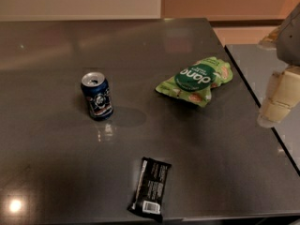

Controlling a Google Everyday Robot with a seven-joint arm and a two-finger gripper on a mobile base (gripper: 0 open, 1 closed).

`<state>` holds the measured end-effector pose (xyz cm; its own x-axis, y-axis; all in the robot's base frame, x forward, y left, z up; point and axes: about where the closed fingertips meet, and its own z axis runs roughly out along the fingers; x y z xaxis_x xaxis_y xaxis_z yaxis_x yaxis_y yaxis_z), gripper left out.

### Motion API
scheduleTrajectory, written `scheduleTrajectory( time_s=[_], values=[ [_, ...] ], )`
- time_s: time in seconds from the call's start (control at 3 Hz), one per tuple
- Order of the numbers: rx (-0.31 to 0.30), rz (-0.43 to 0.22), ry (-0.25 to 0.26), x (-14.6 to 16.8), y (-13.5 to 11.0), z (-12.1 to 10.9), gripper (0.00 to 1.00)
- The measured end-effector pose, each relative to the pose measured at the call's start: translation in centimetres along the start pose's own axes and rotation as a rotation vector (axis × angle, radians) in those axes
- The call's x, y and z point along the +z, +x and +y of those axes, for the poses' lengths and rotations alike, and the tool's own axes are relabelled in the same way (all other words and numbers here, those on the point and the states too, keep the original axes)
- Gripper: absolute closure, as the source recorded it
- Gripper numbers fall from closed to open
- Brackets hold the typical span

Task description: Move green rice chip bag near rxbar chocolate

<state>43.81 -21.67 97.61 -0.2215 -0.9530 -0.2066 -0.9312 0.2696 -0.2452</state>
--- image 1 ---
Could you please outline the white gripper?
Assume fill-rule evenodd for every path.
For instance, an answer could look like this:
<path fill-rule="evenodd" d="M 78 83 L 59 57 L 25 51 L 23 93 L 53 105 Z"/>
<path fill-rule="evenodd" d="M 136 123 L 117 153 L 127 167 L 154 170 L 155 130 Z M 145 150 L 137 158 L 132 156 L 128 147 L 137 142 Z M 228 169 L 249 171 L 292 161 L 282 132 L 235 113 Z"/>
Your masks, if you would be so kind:
<path fill-rule="evenodd" d="M 277 58 L 293 65 L 274 72 L 267 85 L 257 122 L 263 128 L 272 128 L 300 102 L 300 3 L 258 46 L 265 50 L 277 47 Z"/>

